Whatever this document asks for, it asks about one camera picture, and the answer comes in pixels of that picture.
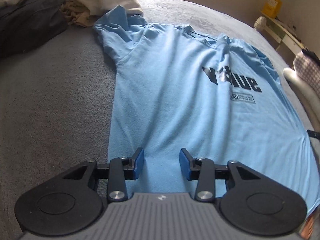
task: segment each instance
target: round black disc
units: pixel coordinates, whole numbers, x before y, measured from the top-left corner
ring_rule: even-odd
[[[21,229],[43,236],[80,231],[93,223],[102,210],[99,195],[74,179],[41,184],[23,194],[15,205]]]
[[[272,180],[248,180],[220,201],[222,215],[235,227],[260,236],[294,231],[305,219],[306,204],[292,190]]]

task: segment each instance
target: checkered cushion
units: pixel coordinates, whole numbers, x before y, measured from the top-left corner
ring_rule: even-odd
[[[293,66],[297,75],[307,82],[320,98],[320,66],[302,51],[296,55]]]

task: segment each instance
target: t-shirt sleeve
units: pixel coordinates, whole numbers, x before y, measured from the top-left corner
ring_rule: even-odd
[[[258,50],[256,47],[254,47],[254,46],[251,46],[251,47],[256,51],[258,57],[264,63],[266,70],[270,73],[272,78],[279,85],[281,85],[280,77],[279,77],[277,71],[275,70],[275,68],[273,67],[273,64],[271,63],[270,59],[265,54],[263,54],[260,50]]]
[[[115,63],[126,57],[139,43],[147,22],[140,15],[128,16],[117,6],[94,24],[103,50]]]

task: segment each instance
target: bed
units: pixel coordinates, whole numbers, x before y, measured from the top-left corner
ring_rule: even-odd
[[[281,76],[305,129],[313,129],[282,76],[286,63],[256,30],[186,1],[139,1],[148,22],[190,24],[261,50]],[[0,61],[1,240],[21,233],[14,204],[22,193],[81,161],[107,161],[115,78],[114,63],[103,54],[92,28],[70,26],[42,47]],[[319,153],[319,142],[312,143]]]

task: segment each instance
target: black bracket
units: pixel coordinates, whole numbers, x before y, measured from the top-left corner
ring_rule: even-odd
[[[82,162],[24,193],[15,204],[17,221],[23,231],[43,236],[63,236],[86,228],[105,209],[96,192],[99,179],[108,179],[108,203],[125,201],[125,180],[136,180],[143,163],[142,148],[132,157],[115,158],[109,164]]]
[[[236,160],[226,166],[207,158],[194,159],[180,150],[181,172],[198,180],[195,200],[214,203],[233,226],[256,235],[277,236],[294,231],[305,219],[307,206],[299,194]],[[215,180],[224,179],[227,193],[216,201]]]

